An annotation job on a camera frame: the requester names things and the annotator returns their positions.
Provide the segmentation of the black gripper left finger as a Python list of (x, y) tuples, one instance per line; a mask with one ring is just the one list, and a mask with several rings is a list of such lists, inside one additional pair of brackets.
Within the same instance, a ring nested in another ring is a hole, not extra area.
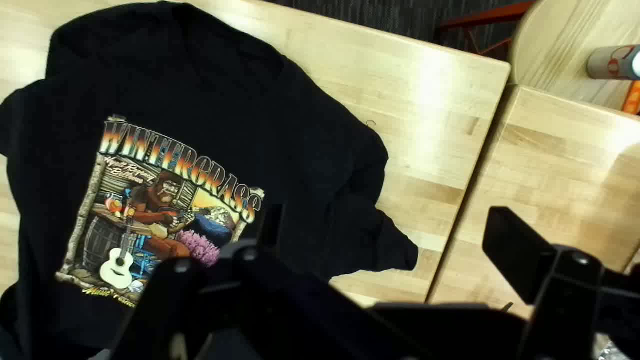
[(282, 214), (253, 240), (222, 247), (209, 268), (190, 257), (156, 268), (110, 360), (426, 360), (397, 326), (315, 276), (282, 263), (265, 243)]

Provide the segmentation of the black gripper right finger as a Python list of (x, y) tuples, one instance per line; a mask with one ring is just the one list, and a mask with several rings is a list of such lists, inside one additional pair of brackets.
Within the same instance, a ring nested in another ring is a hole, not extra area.
[(491, 205), (482, 249), (531, 316), (518, 360), (590, 360), (597, 334), (640, 355), (640, 282), (595, 256), (548, 242), (508, 205)]

